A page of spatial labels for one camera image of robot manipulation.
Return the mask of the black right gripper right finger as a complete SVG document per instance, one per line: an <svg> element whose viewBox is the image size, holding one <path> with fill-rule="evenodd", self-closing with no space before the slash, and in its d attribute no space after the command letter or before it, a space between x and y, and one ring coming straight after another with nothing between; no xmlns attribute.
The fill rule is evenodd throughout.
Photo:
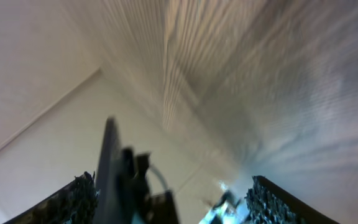
<svg viewBox="0 0 358 224"><path fill-rule="evenodd" d="M253 176L245 200L249 223L337 224L261 175Z"/></svg>

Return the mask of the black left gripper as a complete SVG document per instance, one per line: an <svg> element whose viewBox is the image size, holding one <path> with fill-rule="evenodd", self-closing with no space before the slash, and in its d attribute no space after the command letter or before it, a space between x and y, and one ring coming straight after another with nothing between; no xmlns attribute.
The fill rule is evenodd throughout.
<svg viewBox="0 0 358 224"><path fill-rule="evenodd" d="M151 192L147 172L150 169L150 154L135 155L132 148L121 152L123 173L119 176L119 203L124 223L179 224L175 200L171 190L162 193ZM237 208L241 198L227 190L212 206L222 207L225 203Z"/></svg>

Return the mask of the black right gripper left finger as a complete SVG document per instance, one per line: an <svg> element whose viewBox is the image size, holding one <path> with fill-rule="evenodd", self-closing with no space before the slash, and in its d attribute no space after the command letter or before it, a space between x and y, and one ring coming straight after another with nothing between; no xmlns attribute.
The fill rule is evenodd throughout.
<svg viewBox="0 0 358 224"><path fill-rule="evenodd" d="M94 175L84 172L5 224L92 224L97 206Z"/></svg>

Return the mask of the Samsung Galaxy smartphone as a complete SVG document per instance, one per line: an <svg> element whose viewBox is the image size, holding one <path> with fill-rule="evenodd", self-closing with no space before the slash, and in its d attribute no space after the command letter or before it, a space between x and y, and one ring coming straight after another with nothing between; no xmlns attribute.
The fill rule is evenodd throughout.
<svg viewBox="0 0 358 224"><path fill-rule="evenodd" d="M95 189L99 192L95 224L130 224L134 202L127 181L134 176L134 151L121 144L116 119L106 120Z"/></svg>

